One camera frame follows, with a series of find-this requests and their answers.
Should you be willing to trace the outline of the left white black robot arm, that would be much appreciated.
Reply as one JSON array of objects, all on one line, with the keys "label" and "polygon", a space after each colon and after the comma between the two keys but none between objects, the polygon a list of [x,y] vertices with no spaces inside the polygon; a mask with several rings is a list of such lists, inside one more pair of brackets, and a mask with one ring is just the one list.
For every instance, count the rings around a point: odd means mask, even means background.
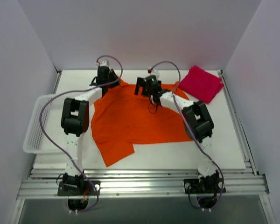
[{"label": "left white black robot arm", "polygon": [[63,175],[63,184],[75,196],[84,192],[86,181],[83,176],[82,146],[84,134],[90,124],[90,105],[101,99],[110,88],[120,84],[120,80],[109,61],[104,60],[98,65],[97,76],[89,88],[73,98],[66,98],[63,103],[61,127],[66,135],[65,152],[69,157]]}]

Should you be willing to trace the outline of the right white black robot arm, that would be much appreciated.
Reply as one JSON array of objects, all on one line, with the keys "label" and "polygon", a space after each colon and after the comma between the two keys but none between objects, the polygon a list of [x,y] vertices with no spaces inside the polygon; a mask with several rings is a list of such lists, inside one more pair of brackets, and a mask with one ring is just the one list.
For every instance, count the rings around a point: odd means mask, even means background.
[{"label": "right white black robot arm", "polygon": [[210,176],[214,175],[218,168],[211,158],[214,123],[206,104],[203,101],[194,102],[182,98],[169,89],[163,89],[156,75],[138,77],[134,94],[138,93],[148,97],[157,106],[181,115],[187,135],[201,152],[198,162],[198,175],[201,178],[198,180],[198,187],[202,192],[210,192],[215,187],[215,182]]}]

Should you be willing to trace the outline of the orange t-shirt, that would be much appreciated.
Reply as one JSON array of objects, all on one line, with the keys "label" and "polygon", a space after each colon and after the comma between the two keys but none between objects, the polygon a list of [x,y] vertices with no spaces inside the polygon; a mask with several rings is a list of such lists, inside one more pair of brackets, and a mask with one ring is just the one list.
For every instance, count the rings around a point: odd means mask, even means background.
[{"label": "orange t-shirt", "polygon": [[134,153],[134,144],[191,141],[180,114],[164,107],[152,112],[149,99],[121,81],[94,103],[91,132],[106,166]]}]

